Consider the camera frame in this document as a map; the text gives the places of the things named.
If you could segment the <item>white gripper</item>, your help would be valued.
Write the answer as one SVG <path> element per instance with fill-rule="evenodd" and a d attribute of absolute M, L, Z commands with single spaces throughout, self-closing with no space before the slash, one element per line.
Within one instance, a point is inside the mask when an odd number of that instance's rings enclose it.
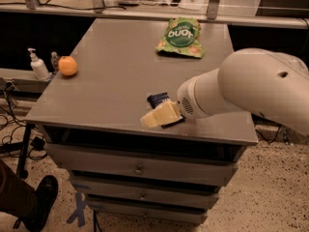
<path fill-rule="evenodd" d="M 163 126 L 178 122 L 182 115 L 190 120 L 205 117 L 206 113 L 201 109 L 195 98 L 197 80 L 198 77 L 194 76 L 180 86 L 177 92 L 178 105 L 173 101 L 164 101 L 154 109 L 154 114 L 150 112 L 144 115 L 140 119 L 140 123 L 145 128 L 155 128 L 158 125 Z"/>

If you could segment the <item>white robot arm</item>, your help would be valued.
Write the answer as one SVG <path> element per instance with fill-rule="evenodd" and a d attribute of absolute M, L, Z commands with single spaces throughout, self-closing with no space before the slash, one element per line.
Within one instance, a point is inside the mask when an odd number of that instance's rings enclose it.
<path fill-rule="evenodd" d="M 144 115 L 146 128 L 216 114 L 248 111 L 309 135 L 309 70 L 293 55 L 260 48 L 230 54 L 219 68 L 184 82 L 177 99 Z"/>

